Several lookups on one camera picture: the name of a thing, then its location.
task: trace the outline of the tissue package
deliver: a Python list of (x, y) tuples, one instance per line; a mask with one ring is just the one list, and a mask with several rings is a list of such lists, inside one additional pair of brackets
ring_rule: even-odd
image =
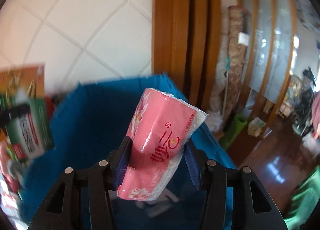
[(117, 194), (155, 200), (176, 171), (186, 141), (207, 114), (173, 95), (147, 88), (129, 125), (131, 156)]

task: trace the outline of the pink object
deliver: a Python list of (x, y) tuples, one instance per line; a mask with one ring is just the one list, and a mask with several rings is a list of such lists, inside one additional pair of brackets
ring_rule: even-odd
[(315, 93), (315, 99), (312, 103), (312, 124), (315, 129), (315, 139), (319, 137), (320, 131), (320, 91)]
[(133, 145), (118, 196), (155, 200), (176, 171), (185, 142), (206, 117), (173, 95), (147, 88), (127, 131)]
[(6, 182), (8, 186), (10, 187), (11, 191), (17, 193), (20, 189), (20, 183), (12, 178), (8, 172), (8, 162), (11, 160), (10, 156), (7, 152), (7, 145), (8, 143), (6, 141), (0, 142), (0, 167), (1, 167), (1, 173), (3, 174), (4, 178), (6, 179)]

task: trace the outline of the frosted glass panel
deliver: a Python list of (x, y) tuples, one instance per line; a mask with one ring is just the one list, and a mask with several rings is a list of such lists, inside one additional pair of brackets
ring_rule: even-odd
[(276, 103), (286, 75), (292, 36), (290, 0), (276, 0), (275, 41), (271, 60), (271, 70), (264, 96)]
[[(252, 0), (243, 0), (243, 7), (252, 14)], [(244, 33), (247, 33), (248, 35), (251, 36), (252, 33), (252, 15), (246, 15), (244, 18)], [(249, 58), (249, 50), (247, 50), (247, 54), (245, 57), (244, 61), (244, 66), (243, 66), (243, 72), (242, 72), (242, 77), (241, 77), (241, 82), (244, 80), (244, 76), (247, 70), (247, 65), (248, 65), (248, 58)]]
[(271, 40), (271, 3), (258, 0), (258, 26), (255, 37), (255, 62), (249, 87), (259, 92), (265, 74)]

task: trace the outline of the white tiled wall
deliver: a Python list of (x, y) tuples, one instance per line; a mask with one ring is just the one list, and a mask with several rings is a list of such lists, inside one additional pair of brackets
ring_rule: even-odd
[(46, 93), (151, 74), (152, 0), (7, 0), (0, 68), (46, 63)]

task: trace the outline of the metal screw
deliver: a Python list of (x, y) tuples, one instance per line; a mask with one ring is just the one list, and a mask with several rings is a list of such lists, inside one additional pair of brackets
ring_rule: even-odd
[(108, 165), (108, 161), (106, 160), (102, 160), (102, 161), (99, 161), (99, 165), (102, 167), (102, 166), (107, 166)]
[(250, 172), (251, 172), (251, 169), (250, 169), (249, 167), (247, 167), (247, 166), (244, 166), (244, 167), (242, 168), (242, 171), (243, 171), (244, 173), (250, 173)]
[(214, 160), (209, 160), (209, 161), (207, 161), (207, 164), (208, 164), (209, 166), (215, 166), (215, 165), (217, 164), (217, 162), (214, 161)]
[(73, 172), (73, 169), (71, 167), (65, 168), (64, 173), (69, 174)]

